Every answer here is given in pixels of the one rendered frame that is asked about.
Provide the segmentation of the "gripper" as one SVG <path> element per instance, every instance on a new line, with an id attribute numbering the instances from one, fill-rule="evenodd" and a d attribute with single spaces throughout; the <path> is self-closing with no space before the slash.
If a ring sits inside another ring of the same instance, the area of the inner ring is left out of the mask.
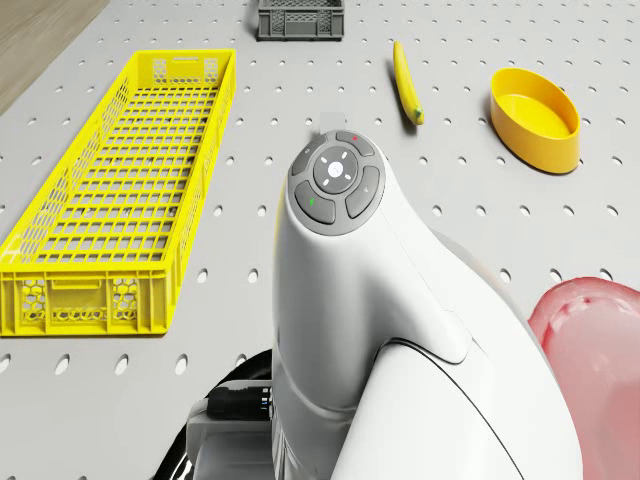
<path id="1" fill-rule="evenodd" d="M 273 480 L 270 381 L 227 381 L 186 424 L 193 480 Z"/>

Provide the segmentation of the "yellow basket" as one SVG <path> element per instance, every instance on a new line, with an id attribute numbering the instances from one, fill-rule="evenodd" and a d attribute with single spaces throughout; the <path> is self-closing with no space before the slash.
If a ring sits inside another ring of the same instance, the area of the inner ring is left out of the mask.
<path id="1" fill-rule="evenodd" d="M 0 246 L 0 336 L 162 335 L 236 87 L 236 53 L 139 50 Z"/>

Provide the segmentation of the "red plate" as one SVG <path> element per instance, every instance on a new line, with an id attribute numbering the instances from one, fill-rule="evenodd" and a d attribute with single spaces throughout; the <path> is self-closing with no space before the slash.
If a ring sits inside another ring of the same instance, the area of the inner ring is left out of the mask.
<path id="1" fill-rule="evenodd" d="M 640 480 L 640 291 L 575 278 L 541 297 L 529 325 L 569 407 L 584 480 Z"/>

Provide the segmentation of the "banana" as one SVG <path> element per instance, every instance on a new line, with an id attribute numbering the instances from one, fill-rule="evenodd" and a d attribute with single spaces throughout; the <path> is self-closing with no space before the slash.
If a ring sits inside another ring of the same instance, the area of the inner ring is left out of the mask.
<path id="1" fill-rule="evenodd" d="M 400 41 L 393 44 L 393 70 L 396 88 L 403 111 L 413 125 L 424 123 L 424 109 L 411 78 L 404 47 Z"/>

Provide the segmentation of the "dark grey basket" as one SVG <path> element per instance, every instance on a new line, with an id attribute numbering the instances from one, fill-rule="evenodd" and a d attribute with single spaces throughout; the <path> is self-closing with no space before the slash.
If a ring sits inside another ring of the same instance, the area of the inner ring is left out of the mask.
<path id="1" fill-rule="evenodd" d="M 259 0 L 259 40 L 341 40 L 344 0 Z"/>

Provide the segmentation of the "yellow bowl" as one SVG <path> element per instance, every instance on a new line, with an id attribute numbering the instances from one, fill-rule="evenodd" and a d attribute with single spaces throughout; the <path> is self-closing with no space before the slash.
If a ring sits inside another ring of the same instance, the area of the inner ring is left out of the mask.
<path id="1" fill-rule="evenodd" d="M 580 116 L 570 98 L 545 77 L 503 68 L 490 83 L 490 113 L 502 142 L 521 160 L 566 174 L 580 159 Z"/>

